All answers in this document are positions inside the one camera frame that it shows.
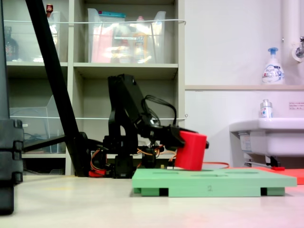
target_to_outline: red mat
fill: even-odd
[[[264,167],[252,167],[253,169],[268,171],[268,172],[274,172],[290,177],[296,177],[297,178],[297,184],[304,184],[304,169],[288,169],[284,171],[275,171],[272,169],[264,168]]]

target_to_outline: faucet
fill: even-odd
[[[300,37],[300,41],[301,41],[301,46],[296,49],[295,55],[298,58],[303,58],[304,57],[304,37]]]

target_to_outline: blue pump cap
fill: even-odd
[[[271,55],[275,55],[278,50],[279,49],[276,47],[271,47],[270,49],[268,49],[268,51],[270,52]]]

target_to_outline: dark bottle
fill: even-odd
[[[51,16],[51,13],[53,12],[54,10],[54,7],[52,4],[47,4],[47,9],[46,9],[46,12],[47,12],[47,20],[49,19],[49,17]]]
[[[4,26],[6,61],[17,60],[19,48],[17,42],[11,38],[11,26]]]

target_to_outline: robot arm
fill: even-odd
[[[118,154],[115,158],[115,178],[132,177],[133,157],[130,154],[137,153],[138,134],[143,138],[148,138],[152,145],[156,141],[160,141],[170,151],[185,146],[180,131],[191,131],[175,125],[176,110],[171,104],[154,97],[156,101],[161,101],[159,104],[170,106],[175,112],[173,125],[161,126],[156,124],[156,114],[146,103],[146,100],[152,96],[143,97],[133,76],[123,74],[108,77],[108,86],[112,111],[109,118],[109,135],[104,138],[103,144],[108,149],[105,153]],[[125,136],[121,136],[120,126],[124,127]],[[152,156],[143,154],[142,165],[146,168],[154,168],[156,165],[155,148],[143,147],[141,149],[152,154]]]

